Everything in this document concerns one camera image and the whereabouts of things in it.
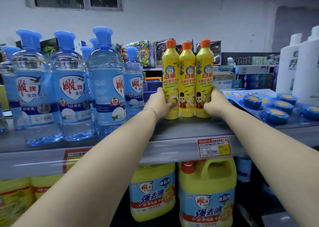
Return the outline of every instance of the white bottle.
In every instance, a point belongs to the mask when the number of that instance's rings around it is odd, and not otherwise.
[[[319,106],[319,26],[300,44],[293,96],[303,104]]]
[[[302,34],[293,34],[290,39],[290,45],[280,50],[276,84],[276,92],[278,93],[293,92],[301,36]]]

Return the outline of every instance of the hand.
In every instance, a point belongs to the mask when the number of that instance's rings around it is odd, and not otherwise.
[[[177,107],[177,103],[166,103],[164,91],[161,87],[157,89],[157,93],[150,96],[147,101],[144,110],[153,108],[156,111],[157,119],[164,118],[172,108]]]
[[[217,87],[212,88],[212,100],[204,104],[204,110],[210,116],[217,116],[223,118],[225,112],[233,105],[227,100],[223,92],[219,91]]]

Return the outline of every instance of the barcode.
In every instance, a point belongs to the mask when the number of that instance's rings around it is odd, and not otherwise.
[[[217,154],[218,151],[217,150],[206,150],[206,154]]]

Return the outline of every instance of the price tag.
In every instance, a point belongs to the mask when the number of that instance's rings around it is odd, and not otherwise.
[[[231,155],[227,137],[197,140],[200,158]]]
[[[65,150],[63,158],[63,173],[66,173],[70,168],[81,159],[91,148]]]

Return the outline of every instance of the white wall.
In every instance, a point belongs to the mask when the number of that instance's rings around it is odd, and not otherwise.
[[[18,40],[15,30],[27,28],[53,37],[71,31],[89,42],[92,28],[113,29],[112,41],[127,44],[174,38],[222,40],[224,52],[270,51],[278,6],[319,7],[319,0],[122,0],[123,12],[61,8],[27,8],[24,0],[0,0],[0,43]]]

